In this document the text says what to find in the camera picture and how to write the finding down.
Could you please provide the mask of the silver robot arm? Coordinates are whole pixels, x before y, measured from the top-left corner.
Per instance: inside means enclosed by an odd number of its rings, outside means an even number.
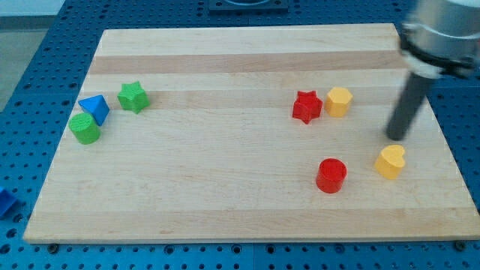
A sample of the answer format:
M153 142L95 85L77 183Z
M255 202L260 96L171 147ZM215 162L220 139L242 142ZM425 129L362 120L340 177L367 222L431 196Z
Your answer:
M420 77L468 77L479 66L479 0L418 1L401 24L400 51Z

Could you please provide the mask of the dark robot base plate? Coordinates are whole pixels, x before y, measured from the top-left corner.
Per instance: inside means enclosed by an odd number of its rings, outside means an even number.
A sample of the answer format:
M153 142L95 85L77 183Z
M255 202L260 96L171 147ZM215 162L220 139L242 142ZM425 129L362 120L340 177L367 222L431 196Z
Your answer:
M288 11L290 0L208 0L208 11Z

